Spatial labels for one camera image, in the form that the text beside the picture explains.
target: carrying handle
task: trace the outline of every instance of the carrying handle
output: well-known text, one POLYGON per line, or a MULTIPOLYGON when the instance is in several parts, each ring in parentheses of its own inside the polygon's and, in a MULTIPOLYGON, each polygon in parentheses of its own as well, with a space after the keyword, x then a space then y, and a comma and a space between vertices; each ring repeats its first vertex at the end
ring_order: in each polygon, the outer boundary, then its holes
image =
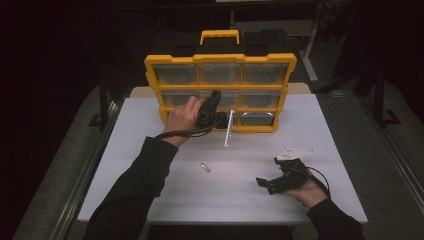
POLYGON ((240 44, 240 37, 238 30, 205 30, 202 31, 202 37, 200 38, 200 45, 203 44, 205 38, 216 38, 216 37, 235 37, 237 44, 240 44))

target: small metal part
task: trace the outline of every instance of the small metal part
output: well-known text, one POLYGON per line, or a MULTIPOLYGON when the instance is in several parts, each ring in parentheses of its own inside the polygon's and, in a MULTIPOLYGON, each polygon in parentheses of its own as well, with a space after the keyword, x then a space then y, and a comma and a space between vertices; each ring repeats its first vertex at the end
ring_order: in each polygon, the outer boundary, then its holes
POLYGON ((206 172, 210 172, 211 171, 211 168, 210 167, 208 167, 208 165, 206 165, 206 164, 204 164, 204 163, 201 163, 200 164, 200 166, 203 168, 203 170, 205 170, 206 172))

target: metal rail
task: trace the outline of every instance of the metal rail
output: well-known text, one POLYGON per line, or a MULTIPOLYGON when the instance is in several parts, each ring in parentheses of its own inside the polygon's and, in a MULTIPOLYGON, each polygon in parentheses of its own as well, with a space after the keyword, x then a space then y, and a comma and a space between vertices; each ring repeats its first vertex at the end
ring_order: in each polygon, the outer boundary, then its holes
POLYGON ((119 111, 120 108, 114 102, 112 102, 108 110, 108 122, 97 136, 96 142, 87 157, 87 161, 81 170, 74 188, 72 189, 71 194, 66 201, 65 207, 62 210, 60 218, 50 236, 51 240, 65 239, 72 221, 74 220, 75 215, 78 212, 82 201, 84 200, 84 195, 93 177, 96 165, 100 160, 106 143, 109 140, 109 136, 112 133, 116 119, 119 115, 119 111))
POLYGON ((368 104, 364 98, 359 98, 358 101, 361 107, 363 108, 364 113, 370 119, 370 123, 374 126, 377 133, 380 135, 381 139, 389 150, 390 154, 393 156, 393 161, 396 170, 398 171, 402 180, 405 182, 406 187, 408 188, 409 192, 417 203, 419 209, 424 214, 423 187, 415 177, 414 173, 411 171, 411 168, 408 166, 408 163, 405 161, 405 158, 402 156, 393 139, 387 133, 387 130, 382 128, 371 114, 373 110, 370 104, 368 104))

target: gray floor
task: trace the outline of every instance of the gray floor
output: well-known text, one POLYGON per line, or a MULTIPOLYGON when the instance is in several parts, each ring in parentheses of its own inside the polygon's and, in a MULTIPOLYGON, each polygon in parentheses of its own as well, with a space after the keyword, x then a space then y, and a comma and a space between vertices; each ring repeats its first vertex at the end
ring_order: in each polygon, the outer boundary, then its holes
MULTIPOLYGON (((304 43, 293 39, 293 49, 302 48, 304 43)), ((291 81, 306 82, 312 90, 331 83, 331 74, 342 45, 342 40, 316 41, 310 58, 319 82, 312 84, 307 81, 300 62, 291 81)), ((424 183, 424 164, 421 161, 424 156, 424 126, 409 110, 402 95, 388 84, 385 106, 394 110, 403 124, 380 129, 369 116, 372 95, 364 99, 355 97, 351 94, 352 84, 340 88, 342 97, 318 95, 318 100, 369 219, 364 225, 364 235, 367 239, 423 239, 424 215, 399 173, 381 132, 393 139, 417 181, 424 183)), ((99 136, 98 127, 88 126, 92 116, 98 113, 98 91, 94 89, 75 116, 15 239, 49 239, 52 235, 82 165, 99 136)), ((72 221, 66 239, 81 239, 85 227, 84 223, 72 221)), ((317 233, 310 225, 297 226, 294 230, 295 239, 316 237, 317 233)))

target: black object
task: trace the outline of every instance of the black object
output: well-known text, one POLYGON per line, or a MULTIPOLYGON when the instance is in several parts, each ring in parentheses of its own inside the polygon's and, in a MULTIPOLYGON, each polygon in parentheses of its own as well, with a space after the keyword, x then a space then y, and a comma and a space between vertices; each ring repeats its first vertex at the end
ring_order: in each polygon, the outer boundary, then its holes
POLYGON ((221 100, 221 91, 213 90, 210 97, 207 97, 199 109, 196 126, 199 129, 189 131, 173 131, 157 135, 155 138, 163 139, 168 137, 201 137, 212 131, 213 128, 226 128, 228 125, 227 114, 216 112, 219 101, 221 100))
POLYGON ((206 37, 203 44, 200 44, 201 35, 201 32, 159 32, 149 55, 192 57, 195 54, 244 54, 245 56, 266 56, 270 53, 292 53, 289 38, 283 29, 245 32, 240 38, 239 44, 234 37, 206 37))
POLYGON ((384 78, 381 76, 381 70, 377 69, 375 78, 375 95, 374 95, 374 118, 382 128, 386 128, 388 124, 401 124, 400 119, 393 110, 386 110, 389 118, 384 118, 384 78))
POLYGON ((214 125, 218 121, 220 124, 216 126, 218 129, 227 127, 227 115, 225 113, 217 113, 216 109, 221 101, 221 91, 213 90, 211 95, 206 98, 199 109, 197 117, 197 127, 206 128, 214 125))
POLYGON ((308 180, 308 169, 299 158, 283 161, 274 158, 274 161, 277 165, 280 165, 280 169, 283 171, 282 177, 270 181, 256 178, 259 186, 267 188, 270 195, 300 188, 308 180))

